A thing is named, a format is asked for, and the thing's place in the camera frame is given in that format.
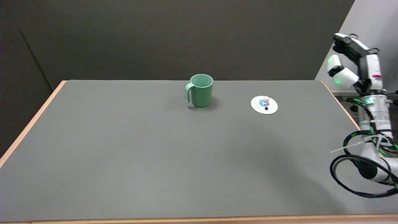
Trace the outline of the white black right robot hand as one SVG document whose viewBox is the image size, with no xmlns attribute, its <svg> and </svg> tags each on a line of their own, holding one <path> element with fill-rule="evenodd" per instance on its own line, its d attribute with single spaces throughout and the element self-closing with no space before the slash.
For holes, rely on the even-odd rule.
<svg viewBox="0 0 398 224">
<path fill-rule="evenodd" d="M 361 95 L 380 94 L 383 91 L 379 49 L 369 48 L 358 40 L 356 34 L 333 34 L 335 54 L 327 60 L 327 73 L 333 81 L 344 88 L 353 87 Z M 357 66 L 357 73 L 345 67 L 339 54 Z"/>
</svg>

